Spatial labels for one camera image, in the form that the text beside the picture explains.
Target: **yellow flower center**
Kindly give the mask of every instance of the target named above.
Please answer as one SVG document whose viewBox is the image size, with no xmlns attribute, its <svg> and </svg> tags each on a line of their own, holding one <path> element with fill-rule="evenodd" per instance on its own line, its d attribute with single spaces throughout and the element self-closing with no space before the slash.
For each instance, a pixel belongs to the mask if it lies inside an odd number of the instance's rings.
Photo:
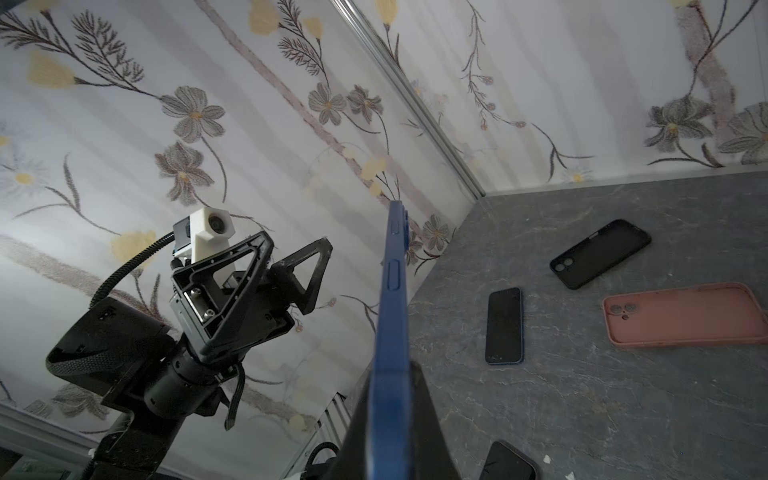
<svg viewBox="0 0 768 480">
<path fill-rule="evenodd" d="M 26 172 L 21 172 L 20 174 L 16 174 L 14 180 L 16 180 L 16 183 L 19 185 L 32 185 L 35 182 L 35 177 Z"/>
</svg>

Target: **robotic arm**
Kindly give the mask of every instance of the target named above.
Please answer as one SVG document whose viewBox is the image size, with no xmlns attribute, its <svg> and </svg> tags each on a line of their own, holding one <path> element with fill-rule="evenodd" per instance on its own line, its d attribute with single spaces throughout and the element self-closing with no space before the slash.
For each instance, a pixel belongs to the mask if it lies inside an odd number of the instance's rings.
<svg viewBox="0 0 768 480">
<path fill-rule="evenodd" d="M 225 210 L 202 208 L 122 266 L 94 295 L 91 308 L 46 359 L 54 375 L 103 397 L 123 412 L 96 448 L 83 478 L 145 480 L 157 470 L 184 420 L 229 406 L 235 422 L 245 386 L 242 361 L 252 347 L 288 333 L 288 309 L 314 310 L 330 258 L 323 238 L 268 266 L 274 243 L 262 231 L 230 246 L 235 230 Z M 119 280 L 176 240 L 170 305 L 183 334 L 108 296 Z M 304 289 L 294 268 L 319 254 Z M 245 270 L 237 260 L 251 256 Z M 237 377 L 229 400 L 221 384 Z"/>
</svg>

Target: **gray marble surface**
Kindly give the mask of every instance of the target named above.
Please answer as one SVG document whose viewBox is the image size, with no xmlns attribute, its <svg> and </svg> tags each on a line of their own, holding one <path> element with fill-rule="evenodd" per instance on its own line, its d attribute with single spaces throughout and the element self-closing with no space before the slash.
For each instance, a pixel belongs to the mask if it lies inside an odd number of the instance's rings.
<svg viewBox="0 0 768 480">
<path fill-rule="evenodd" d="M 653 243 L 566 288 L 549 261 L 616 218 Z M 618 351 L 606 334 L 608 295 L 720 281 L 768 305 L 768 173 L 477 203 L 409 310 L 411 356 L 462 477 L 504 439 L 547 480 L 768 478 L 768 346 Z M 488 295 L 510 286 L 524 295 L 525 361 L 491 367 Z"/>
</svg>

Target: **floral wallpaper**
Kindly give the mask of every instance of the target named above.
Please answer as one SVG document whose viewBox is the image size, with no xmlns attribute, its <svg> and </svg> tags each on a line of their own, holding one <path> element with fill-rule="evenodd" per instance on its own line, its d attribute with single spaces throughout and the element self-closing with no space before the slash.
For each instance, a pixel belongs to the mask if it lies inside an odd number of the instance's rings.
<svg viewBox="0 0 768 480">
<path fill-rule="evenodd" d="M 328 237 L 333 257 L 316 311 L 246 358 L 234 429 L 224 409 L 190 417 L 166 463 L 277 478 L 370 361 L 389 202 L 409 209 L 413 294 L 471 196 L 330 3 L 28 0 L 0 15 L 0 45 L 0 402 L 103 434 L 116 412 L 43 359 L 112 271 L 224 208 L 233 241 L 266 230 L 278 260 Z M 112 294 L 178 336 L 169 260 Z"/>
<path fill-rule="evenodd" d="M 768 162 L 765 1 L 357 3 L 488 192 Z"/>
</svg>

